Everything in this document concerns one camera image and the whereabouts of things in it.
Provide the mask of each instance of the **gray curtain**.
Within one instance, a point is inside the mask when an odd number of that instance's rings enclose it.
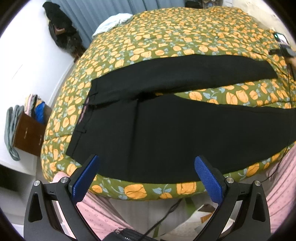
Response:
[[[61,10],[72,20],[86,48],[90,45],[91,36],[98,26],[112,15],[185,6],[185,0],[51,0],[51,2],[59,4]]]

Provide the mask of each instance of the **blue cloth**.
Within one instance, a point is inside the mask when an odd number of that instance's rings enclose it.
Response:
[[[41,124],[45,124],[44,123],[44,107],[45,107],[44,101],[42,101],[39,105],[35,107],[35,120]]]

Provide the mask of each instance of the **green floral bedspread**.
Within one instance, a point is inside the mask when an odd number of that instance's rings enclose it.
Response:
[[[135,15],[133,20],[126,25],[99,34],[76,63],[75,69],[63,85],[54,106],[41,151],[44,177],[52,181],[58,171],[71,175],[80,166],[66,156],[65,151],[92,79],[114,69],[152,58],[194,53],[243,55],[258,61],[267,60],[279,78],[194,90],[176,93],[176,95],[215,104],[291,108],[285,60],[277,55],[268,55],[268,50],[274,48],[279,47],[272,30],[258,28],[254,20],[241,9],[227,7],[170,8],[147,11]],[[293,100],[295,99],[295,88],[294,81],[292,81]],[[254,138],[264,135],[266,131],[264,123],[259,123],[259,125],[262,126],[262,132],[254,133]],[[280,128],[280,126],[275,123],[274,128]],[[225,134],[236,138],[231,129],[226,129]],[[262,160],[243,170],[227,173],[225,176],[231,176],[236,181],[243,180],[268,168],[271,163],[281,158],[283,152],[284,150],[275,153],[267,160]],[[143,201],[189,196],[203,192],[205,189],[201,182],[142,184],[97,175],[90,190],[115,199]]]

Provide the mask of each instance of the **metal screw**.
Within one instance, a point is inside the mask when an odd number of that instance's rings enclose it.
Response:
[[[228,183],[234,183],[234,180],[233,180],[232,177],[228,177],[228,178],[226,178],[226,181],[227,181]]]
[[[37,187],[39,184],[40,184],[40,181],[39,180],[37,180],[37,181],[34,182],[34,186],[35,187]]]
[[[68,177],[62,177],[61,179],[61,183],[66,183],[69,180]]]
[[[260,186],[261,185],[261,182],[259,182],[258,180],[255,180],[254,183],[255,183],[256,186]]]

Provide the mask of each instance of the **pink fabric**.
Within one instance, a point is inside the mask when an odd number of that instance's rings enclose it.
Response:
[[[276,169],[276,164],[268,170],[270,176]],[[270,178],[273,183],[271,191],[266,197],[271,232],[274,233],[290,213],[295,203],[296,195],[296,146],[284,156],[278,171]]]
[[[24,112],[26,112],[27,109],[28,109],[28,102],[29,102],[29,98],[31,97],[31,95],[32,95],[32,94],[30,94],[29,96],[26,97]]]
[[[27,115],[29,115],[29,109],[30,109],[32,98],[33,98],[33,94],[30,94],[30,96],[28,98],[28,102],[27,102],[27,109],[25,109],[25,114],[27,114]]]
[[[64,172],[58,172],[53,179],[53,182],[58,182],[62,177],[68,176]],[[90,192],[87,192],[82,202],[76,205],[83,215],[88,225],[93,229],[96,235],[102,240],[109,233],[118,228],[133,229],[120,217],[119,213],[114,209],[112,204],[107,198],[96,196]],[[70,236],[73,236],[70,227],[67,225],[63,215],[63,223],[67,228]]]

